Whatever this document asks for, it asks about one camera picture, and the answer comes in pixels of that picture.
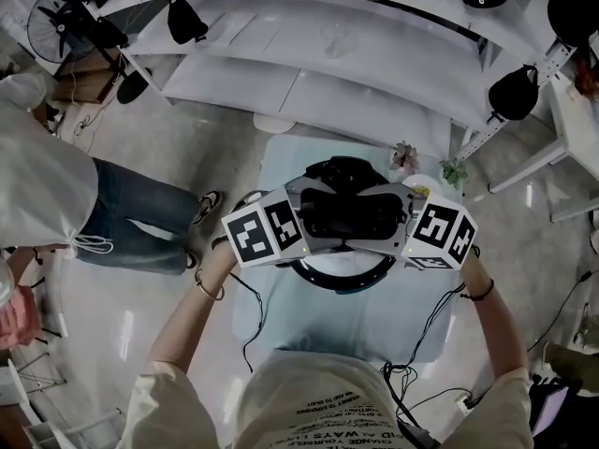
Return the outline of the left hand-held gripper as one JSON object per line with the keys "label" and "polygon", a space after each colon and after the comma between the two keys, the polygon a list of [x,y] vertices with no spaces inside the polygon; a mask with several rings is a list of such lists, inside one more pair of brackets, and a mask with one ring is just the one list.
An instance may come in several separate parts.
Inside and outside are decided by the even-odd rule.
{"label": "left hand-held gripper", "polygon": [[307,190],[337,192],[321,180],[299,176],[222,219],[227,238],[242,268],[276,265],[310,254],[347,253],[354,249],[343,239],[306,239],[289,196]]}

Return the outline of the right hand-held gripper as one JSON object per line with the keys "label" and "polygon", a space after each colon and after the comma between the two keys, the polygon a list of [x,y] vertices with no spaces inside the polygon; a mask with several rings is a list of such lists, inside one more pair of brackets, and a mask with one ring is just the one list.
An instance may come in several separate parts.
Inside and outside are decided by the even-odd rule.
{"label": "right hand-held gripper", "polygon": [[[400,182],[375,185],[363,196],[394,195],[408,208],[418,194]],[[431,193],[410,236],[397,231],[389,239],[351,239],[356,251],[401,255],[420,269],[461,269],[477,233],[470,213],[460,204]]]}

